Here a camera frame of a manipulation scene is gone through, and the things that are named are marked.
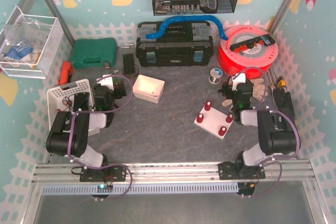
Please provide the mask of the black tool box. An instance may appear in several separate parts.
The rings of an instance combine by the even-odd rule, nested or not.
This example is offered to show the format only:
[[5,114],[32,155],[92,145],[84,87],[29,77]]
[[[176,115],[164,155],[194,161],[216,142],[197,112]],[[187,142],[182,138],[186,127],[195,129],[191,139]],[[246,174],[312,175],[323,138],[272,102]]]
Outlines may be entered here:
[[206,66],[214,54],[209,22],[170,24],[158,39],[147,39],[161,22],[138,24],[135,55],[142,67]]

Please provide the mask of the orange utility knife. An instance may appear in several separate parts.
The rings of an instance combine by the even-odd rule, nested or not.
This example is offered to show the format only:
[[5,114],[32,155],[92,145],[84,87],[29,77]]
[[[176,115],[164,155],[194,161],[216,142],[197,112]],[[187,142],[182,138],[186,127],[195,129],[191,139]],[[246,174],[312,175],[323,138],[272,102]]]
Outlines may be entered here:
[[70,61],[64,61],[61,68],[59,85],[65,85],[71,82],[72,75],[74,73],[74,68]]

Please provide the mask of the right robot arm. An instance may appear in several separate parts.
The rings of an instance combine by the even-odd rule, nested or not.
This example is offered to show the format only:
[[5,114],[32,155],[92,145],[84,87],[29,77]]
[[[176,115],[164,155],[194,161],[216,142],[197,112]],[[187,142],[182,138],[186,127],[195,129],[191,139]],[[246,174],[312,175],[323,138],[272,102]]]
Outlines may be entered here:
[[221,180],[264,179],[264,165],[280,156],[295,156],[300,149],[300,136],[294,123],[294,109],[290,92],[285,87],[272,88],[275,110],[257,110],[251,107],[253,83],[249,80],[223,84],[219,90],[233,102],[230,110],[233,120],[241,125],[255,126],[258,143],[240,152],[234,162],[218,165]]

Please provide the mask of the white spring tray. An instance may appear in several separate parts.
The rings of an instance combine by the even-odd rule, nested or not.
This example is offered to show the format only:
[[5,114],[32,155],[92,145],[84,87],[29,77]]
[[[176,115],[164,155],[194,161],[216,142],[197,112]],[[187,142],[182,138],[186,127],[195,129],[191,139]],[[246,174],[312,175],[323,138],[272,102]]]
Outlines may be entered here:
[[140,74],[133,85],[133,94],[136,98],[158,103],[164,90],[164,84],[163,80]]

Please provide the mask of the black circuit board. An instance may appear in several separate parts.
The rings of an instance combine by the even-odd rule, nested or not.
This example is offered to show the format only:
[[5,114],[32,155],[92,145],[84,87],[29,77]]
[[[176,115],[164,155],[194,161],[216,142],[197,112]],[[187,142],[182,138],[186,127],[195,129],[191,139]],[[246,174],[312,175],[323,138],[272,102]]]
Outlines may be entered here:
[[76,93],[73,100],[73,111],[77,112],[79,110],[88,111],[89,110],[89,98],[88,92]]

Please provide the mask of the beige work glove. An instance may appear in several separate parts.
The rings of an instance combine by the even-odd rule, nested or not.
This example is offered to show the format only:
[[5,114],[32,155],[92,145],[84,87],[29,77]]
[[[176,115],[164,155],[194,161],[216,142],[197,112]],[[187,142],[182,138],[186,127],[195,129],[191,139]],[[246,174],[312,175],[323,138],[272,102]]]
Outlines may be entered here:
[[230,112],[233,108],[233,101],[232,99],[226,99],[222,102],[222,106],[228,108],[228,111]]
[[252,97],[258,101],[264,101],[267,96],[266,85],[263,78],[248,80],[253,85]]

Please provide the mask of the blue white gloves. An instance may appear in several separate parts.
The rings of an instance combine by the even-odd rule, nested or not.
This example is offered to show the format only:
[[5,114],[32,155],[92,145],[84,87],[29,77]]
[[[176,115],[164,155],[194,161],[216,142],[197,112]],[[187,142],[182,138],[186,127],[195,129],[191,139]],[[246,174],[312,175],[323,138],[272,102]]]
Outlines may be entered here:
[[5,59],[10,61],[30,62],[33,47],[23,41],[10,47],[9,51],[5,54]]

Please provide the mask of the white peg board fixture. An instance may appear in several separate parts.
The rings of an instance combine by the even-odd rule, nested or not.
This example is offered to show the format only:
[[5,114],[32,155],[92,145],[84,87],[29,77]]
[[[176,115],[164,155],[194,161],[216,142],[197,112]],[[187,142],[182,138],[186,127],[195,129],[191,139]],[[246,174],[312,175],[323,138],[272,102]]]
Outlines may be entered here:
[[[224,114],[221,111],[211,107],[209,111],[205,111],[204,107],[200,111],[201,114],[204,115],[204,119],[202,123],[197,123],[196,119],[194,120],[194,124],[201,127],[205,131],[211,133],[212,135],[216,136],[217,138],[223,140],[226,134],[229,131],[231,124],[226,123],[226,117],[230,114]],[[227,128],[227,132],[224,136],[219,136],[218,131],[219,129],[225,126]]]

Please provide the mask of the black socket holder rail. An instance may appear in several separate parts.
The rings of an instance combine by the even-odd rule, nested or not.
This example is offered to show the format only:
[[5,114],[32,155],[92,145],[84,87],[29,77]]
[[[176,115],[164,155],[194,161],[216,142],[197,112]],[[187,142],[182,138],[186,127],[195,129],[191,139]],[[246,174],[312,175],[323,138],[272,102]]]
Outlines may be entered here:
[[274,45],[276,41],[274,40],[272,35],[265,34],[258,37],[254,37],[252,39],[244,40],[242,42],[235,43],[230,45],[229,49],[233,52],[239,53],[241,51],[245,51],[248,49],[253,49],[258,44],[268,47]]

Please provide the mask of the black battery holder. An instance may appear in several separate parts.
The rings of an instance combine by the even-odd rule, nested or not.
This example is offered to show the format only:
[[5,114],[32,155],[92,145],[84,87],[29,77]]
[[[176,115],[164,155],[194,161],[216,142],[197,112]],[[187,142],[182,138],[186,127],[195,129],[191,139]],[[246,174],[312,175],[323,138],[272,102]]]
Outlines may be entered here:
[[133,54],[124,54],[123,59],[123,75],[128,78],[134,78],[139,74],[139,68],[134,63]]

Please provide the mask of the red tubing spool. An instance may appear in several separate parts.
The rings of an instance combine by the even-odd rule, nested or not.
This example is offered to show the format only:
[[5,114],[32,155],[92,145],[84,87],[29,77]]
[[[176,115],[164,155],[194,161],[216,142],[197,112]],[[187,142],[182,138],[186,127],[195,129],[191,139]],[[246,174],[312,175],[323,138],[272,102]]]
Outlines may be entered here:
[[220,68],[229,76],[241,72],[247,67],[257,67],[267,72],[278,56],[277,43],[265,47],[257,45],[253,49],[233,52],[229,49],[233,45],[244,40],[252,39],[261,35],[269,34],[266,30],[252,25],[236,25],[225,31],[228,39],[221,40],[218,48],[217,62]]

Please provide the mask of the white perforated basket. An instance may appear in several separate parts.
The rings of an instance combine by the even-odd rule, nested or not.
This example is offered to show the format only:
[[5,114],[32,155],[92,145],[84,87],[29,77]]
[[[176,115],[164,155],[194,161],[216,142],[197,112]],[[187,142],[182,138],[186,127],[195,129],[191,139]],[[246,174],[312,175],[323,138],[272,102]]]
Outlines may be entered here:
[[73,111],[73,105],[69,108],[64,104],[65,98],[68,98],[72,103],[74,102],[76,93],[89,93],[89,108],[93,106],[92,88],[88,79],[77,80],[68,84],[51,88],[47,91],[47,107],[48,107],[48,123],[49,129],[56,118],[59,111]]

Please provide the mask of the clear acrylic wall box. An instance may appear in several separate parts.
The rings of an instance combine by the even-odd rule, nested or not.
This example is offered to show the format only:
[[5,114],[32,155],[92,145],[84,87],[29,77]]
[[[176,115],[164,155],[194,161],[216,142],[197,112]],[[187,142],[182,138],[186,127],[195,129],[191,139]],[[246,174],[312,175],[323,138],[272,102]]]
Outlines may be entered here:
[[46,79],[64,35],[57,17],[24,14],[17,6],[1,31],[1,70],[9,77]]

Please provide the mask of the black rubber glove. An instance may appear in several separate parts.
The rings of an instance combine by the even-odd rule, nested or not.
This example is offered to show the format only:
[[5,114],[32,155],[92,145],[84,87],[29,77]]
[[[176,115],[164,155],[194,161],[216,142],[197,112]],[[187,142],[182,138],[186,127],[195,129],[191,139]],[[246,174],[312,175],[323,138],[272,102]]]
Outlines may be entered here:
[[292,99],[290,92],[284,88],[275,88],[272,92],[275,106],[291,120],[295,119]]

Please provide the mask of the red spring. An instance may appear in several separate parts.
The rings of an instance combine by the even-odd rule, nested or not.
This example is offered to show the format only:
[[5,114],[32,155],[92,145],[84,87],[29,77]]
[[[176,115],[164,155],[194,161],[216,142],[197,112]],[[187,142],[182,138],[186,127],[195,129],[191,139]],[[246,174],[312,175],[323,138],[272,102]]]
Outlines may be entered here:
[[230,113],[230,114],[226,117],[226,123],[231,124],[233,120],[234,120],[233,114]]
[[225,126],[222,126],[219,131],[218,131],[218,135],[219,136],[224,136],[227,132],[227,128]]
[[203,114],[199,114],[196,118],[197,123],[202,123],[204,119],[204,115]]
[[205,106],[204,106],[204,109],[205,109],[205,111],[209,111],[211,109],[211,107],[212,107],[211,101],[207,101]]

